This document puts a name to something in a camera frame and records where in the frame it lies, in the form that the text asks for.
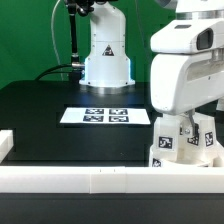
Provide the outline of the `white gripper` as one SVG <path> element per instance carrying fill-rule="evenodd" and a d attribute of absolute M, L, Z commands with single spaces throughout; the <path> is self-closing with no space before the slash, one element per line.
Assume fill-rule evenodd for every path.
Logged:
<path fill-rule="evenodd" d="M 224 96 L 224 61 L 212 53 L 158 54 L 151 65 L 151 102 L 160 113 L 185 113 L 185 134 L 196 136 L 195 109 Z"/>

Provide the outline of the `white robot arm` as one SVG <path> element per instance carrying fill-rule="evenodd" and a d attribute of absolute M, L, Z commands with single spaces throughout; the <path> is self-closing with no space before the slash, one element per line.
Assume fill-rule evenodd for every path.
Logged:
<path fill-rule="evenodd" d="M 160 113 L 179 115 L 224 97 L 224 0 L 155 0 L 176 18 L 152 35 L 151 103 Z M 96 2 L 91 51 L 82 85 L 132 85 L 125 54 L 125 17 L 107 2 Z"/>

